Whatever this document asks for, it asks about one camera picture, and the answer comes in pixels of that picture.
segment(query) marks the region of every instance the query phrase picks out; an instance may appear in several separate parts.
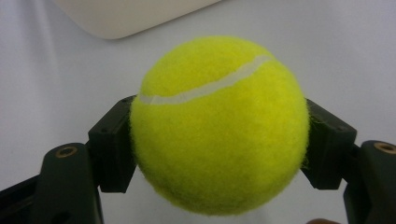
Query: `tennis ball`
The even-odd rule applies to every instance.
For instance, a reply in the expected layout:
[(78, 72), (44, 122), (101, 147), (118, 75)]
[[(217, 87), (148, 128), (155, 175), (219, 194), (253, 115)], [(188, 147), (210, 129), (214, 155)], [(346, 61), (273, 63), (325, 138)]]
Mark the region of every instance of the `tennis ball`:
[(131, 111), (147, 181), (192, 212), (257, 208), (304, 160), (308, 111), (296, 79), (241, 38), (200, 37), (171, 50), (147, 72)]

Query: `white object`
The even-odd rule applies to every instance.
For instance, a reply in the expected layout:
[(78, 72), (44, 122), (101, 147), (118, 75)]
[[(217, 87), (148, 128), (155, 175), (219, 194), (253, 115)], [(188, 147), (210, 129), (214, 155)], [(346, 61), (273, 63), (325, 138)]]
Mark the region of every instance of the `white object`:
[(220, 0), (53, 0), (92, 35), (116, 39), (170, 21)]

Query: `white seam line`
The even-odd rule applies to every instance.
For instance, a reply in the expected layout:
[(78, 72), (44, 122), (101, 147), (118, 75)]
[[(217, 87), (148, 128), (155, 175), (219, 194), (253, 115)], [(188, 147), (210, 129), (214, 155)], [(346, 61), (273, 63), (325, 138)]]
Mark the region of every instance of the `white seam line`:
[(209, 95), (215, 91), (221, 90), (226, 87), (234, 85), (241, 79), (251, 76), (263, 63), (272, 61), (273, 59), (266, 55), (259, 55), (250, 63), (242, 65), (238, 70), (230, 75), (223, 77), (220, 80), (213, 81), (205, 84), (204, 86), (192, 89), (190, 91), (183, 91), (178, 95), (173, 96), (160, 96), (153, 95), (147, 96), (139, 94), (139, 99), (142, 103), (148, 105), (178, 105), (186, 103), (198, 97)]

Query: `fuzzy felt surface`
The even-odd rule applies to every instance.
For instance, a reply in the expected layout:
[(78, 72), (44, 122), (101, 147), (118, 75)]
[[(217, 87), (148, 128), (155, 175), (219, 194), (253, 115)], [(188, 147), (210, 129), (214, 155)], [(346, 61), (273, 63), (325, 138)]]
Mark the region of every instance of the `fuzzy felt surface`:
[[(175, 96), (221, 80), (264, 55), (247, 77), (179, 104)], [(137, 163), (172, 204), (235, 215), (270, 201), (299, 170), (308, 141), (306, 101), (293, 74), (267, 50), (230, 36), (193, 39), (146, 74), (132, 104)]]

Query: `white background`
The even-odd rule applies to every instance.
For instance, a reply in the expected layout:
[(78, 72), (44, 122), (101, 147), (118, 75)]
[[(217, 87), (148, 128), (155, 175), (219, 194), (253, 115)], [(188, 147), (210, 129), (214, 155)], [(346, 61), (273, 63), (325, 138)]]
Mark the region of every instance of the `white background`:
[[(396, 1), (225, 0), (120, 40), (77, 27), (49, 0), (0, 1), (0, 189), (37, 175), (50, 149), (88, 130), (174, 46), (237, 35), (271, 50), (310, 98), (369, 139), (394, 142)], [(301, 174), (265, 206), (204, 217), (172, 206), (136, 171), (126, 194), (102, 194), (106, 223), (347, 223), (342, 193)]]

